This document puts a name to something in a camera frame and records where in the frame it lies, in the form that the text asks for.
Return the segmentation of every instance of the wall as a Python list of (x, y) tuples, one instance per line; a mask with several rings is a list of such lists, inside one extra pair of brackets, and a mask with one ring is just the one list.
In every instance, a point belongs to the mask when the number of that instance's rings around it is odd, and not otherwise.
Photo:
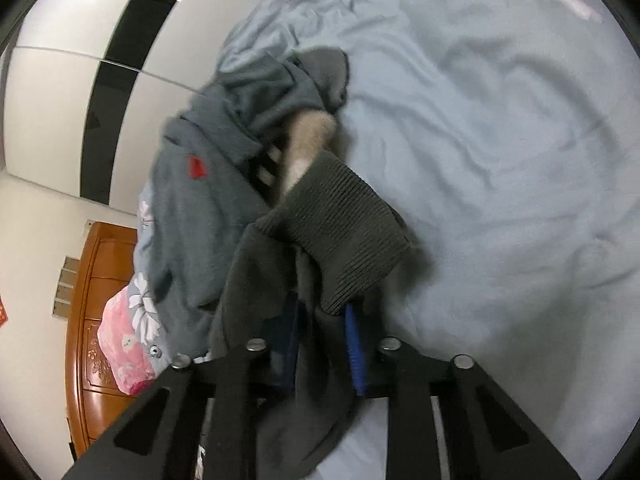
[(51, 315), (65, 256), (79, 257), (88, 219), (133, 216), (0, 173), (0, 418), (42, 480), (71, 466), (65, 400), (66, 320)]

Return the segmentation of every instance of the dark gray fabric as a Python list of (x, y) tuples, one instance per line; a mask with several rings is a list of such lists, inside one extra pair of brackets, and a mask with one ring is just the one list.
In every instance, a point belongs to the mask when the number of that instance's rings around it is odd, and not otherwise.
[[(322, 77), (314, 81), (306, 65)], [(244, 228), (268, 211), (249, 181), (252, 160), (290, 113), (340, 107), (347, 78), (341, 51), (316, 49), (284, 62), (263, 56), (219, 73), (191, 110), (169, 122), (152, 170), (148, 278), (172, 353), (206, 353), (207, 310), (217, 305)], [(190, 177), (191, 156), (204, 176)]]
[(301, 478), (337, 445), (355, 401), (337, 314), (408, 249), (389, 206), (328, 152), (282, 204), (247, 227), (216, 312), (214, 357), (257, 336), (290, 290), (306, 305), (295, 393), (258, 421), (259, 480)]

